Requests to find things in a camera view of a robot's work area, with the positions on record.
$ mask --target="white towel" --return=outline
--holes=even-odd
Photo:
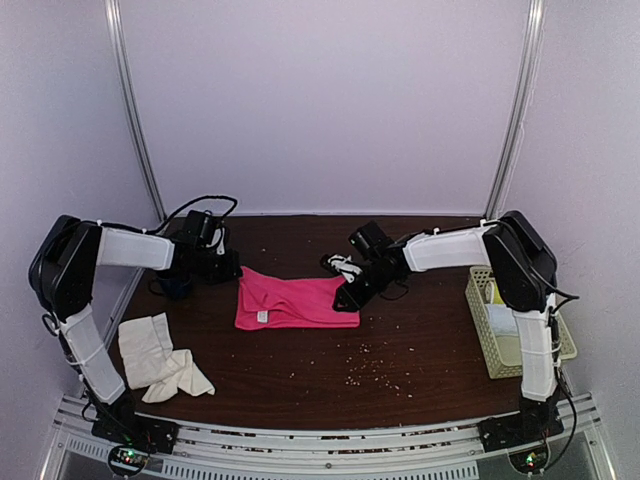
[[[122,322],[118,344],[129,386],[149,387],[143,402],[164,402],[178,393],[178,388],[194,397],[215,393],[194,363],[191,350],[173,351],[164,313]]]
[[[513,318],[513,311],[506,305],[488,304],[489,325],[493,334],[498,337],[517,337],[518,327],[516,319]]]

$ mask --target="white backdrop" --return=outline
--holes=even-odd
[[[168,210],[484,211],[526,0],[123,0]]]

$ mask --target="basket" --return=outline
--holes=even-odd
[[[471,309],[473,323],[482,345],[482,353],[491,378],[519,377],[522,375],[522,357],[518,337],[496,337],[489,325],[489,315],[485,307],[485,285],[493,278],[488,267],[471,267],[469,283],[465,295]],[[578,350],[562,316],[557,315],[560,327],[560,359],[576,358]]]

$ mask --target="white arm segment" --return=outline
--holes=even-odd
[[[103,227],[96,265],[166,270],[171,266],[173,249],[174,244],[166,238]]]
[[[66,323],[60,323],[60,333],[76,359],[74,365],[80,368],[98,400],[107,405],[115,402],[125,391],[125,386],[98,333],[91,305],[68,317]]]
[[[407,241],[403,253],[413,272],[435,268],[472,265],[491,266],[482,235],[490,227],[476,227],[447,233],[421,233]],[[544,402],[556,388],[553,364],[549,307],[555,306],[555,295],[547,298],[544,312],[516,312],[513,316],[520,337],[522,353],[522,395]]]

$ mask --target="pink cloth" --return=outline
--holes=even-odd
[[[355,328],[360,314],[336,312],[333,300],[344,278],[280,280],[242,267],[236,327]]]

